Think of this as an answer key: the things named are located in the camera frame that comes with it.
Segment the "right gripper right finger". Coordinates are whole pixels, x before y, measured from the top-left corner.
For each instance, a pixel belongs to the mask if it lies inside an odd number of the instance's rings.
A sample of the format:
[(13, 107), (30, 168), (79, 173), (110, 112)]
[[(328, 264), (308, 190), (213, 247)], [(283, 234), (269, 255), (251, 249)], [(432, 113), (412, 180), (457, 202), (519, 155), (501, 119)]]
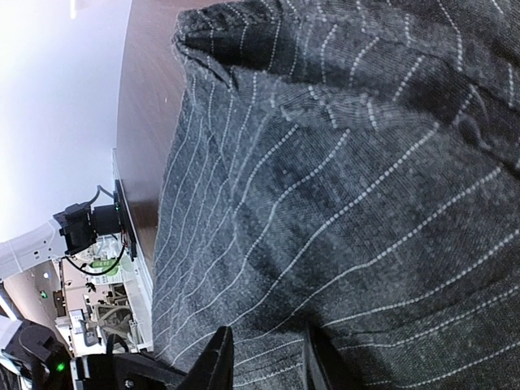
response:
[(305, 389), (345, 389), (343, 361), (321, 328), (307, 327), (302, 358)]

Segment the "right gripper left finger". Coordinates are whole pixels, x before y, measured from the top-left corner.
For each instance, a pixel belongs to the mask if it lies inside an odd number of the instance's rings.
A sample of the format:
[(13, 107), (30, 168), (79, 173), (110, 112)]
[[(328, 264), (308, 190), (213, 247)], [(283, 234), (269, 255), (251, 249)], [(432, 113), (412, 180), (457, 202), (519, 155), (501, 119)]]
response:
[(219, 327), (175, 390), (232, 390), (234, 342), (231, 327)]

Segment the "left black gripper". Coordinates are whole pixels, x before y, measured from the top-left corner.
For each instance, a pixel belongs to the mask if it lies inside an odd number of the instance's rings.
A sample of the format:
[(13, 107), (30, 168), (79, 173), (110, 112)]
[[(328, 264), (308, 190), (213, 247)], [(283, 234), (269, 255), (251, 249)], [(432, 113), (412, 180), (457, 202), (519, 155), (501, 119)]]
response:
[(187, 376), (143, 353), (72, 358), (40, 324), (22, 324), (15, 332), (15, 367), (33, 389), (173, 389)]

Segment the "black pinstriped shirt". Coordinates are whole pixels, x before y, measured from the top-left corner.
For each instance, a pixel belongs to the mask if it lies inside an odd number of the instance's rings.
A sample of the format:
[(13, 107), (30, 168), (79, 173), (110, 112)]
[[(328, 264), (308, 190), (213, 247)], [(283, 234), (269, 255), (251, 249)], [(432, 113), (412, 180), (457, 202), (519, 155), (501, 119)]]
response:
[(313, 323), (367, 389), (518, 388), (518, 2), (221, 2), (172, 42), (155, 357), (229, 326), (235, 388), (300, 389)]

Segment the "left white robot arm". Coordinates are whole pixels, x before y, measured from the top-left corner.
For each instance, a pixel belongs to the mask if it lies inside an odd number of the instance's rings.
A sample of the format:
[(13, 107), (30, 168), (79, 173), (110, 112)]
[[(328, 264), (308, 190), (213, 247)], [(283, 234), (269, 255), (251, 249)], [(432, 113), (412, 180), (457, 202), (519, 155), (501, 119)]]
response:
[[(1, 244), (1, 277), (9, 278), (41, 262), (64, 257), (64, 235), (54, 221)], [(129, 330), (109, 327), (100, 314), (96, 327), (106, 334), (106, 352), (71, 358), (67, 346), (48, 327), (27, 319), (1, 318), (1, 363), (28, 379), (34, 389), (168, 389), (180, 388), (187, 375), (169, 368), (141, 351), (114, 353), (113, 347), (130, 336), (137, 348), (144, 346), (138, 316)]]

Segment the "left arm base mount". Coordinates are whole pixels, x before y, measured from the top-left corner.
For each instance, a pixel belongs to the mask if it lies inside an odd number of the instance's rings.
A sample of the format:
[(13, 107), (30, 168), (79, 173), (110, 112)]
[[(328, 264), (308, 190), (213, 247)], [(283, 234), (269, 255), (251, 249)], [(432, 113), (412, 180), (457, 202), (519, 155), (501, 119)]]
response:
[(95, 196), (82, 203), (75, 203), (53, 215), (58, 223), (58, 232), (66, 242), (63, 258), (72, 262), (77, 255), (97, 242), (103, 236), (120, 235), (121, 250), (115, 262), (101, 272), (89, 272), (86, 266), (72, 266), (88, 276), (103, 276), (114, 270), (127, 254), (132, 261), (137, 258), (137, 238), (132, 227), (130, 214), (124, 199), (123, 185), (115, 180), (115, 190), (109, 193), (101, 185), (97, 186)]

